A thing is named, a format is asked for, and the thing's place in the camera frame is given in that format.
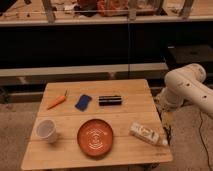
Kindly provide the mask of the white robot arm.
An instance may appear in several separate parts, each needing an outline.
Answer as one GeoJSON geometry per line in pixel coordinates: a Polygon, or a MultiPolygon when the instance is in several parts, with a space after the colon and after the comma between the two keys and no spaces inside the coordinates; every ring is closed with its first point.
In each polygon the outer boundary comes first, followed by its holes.
{"type": "Polygon", "coordinates": [[[197,63],[169,71],[165,87],[159,93],[159,104],[166,110],[179,108],[185,100],[198,106],[213,118],[213,89],[203,84],[205,69],[197,63]]]}

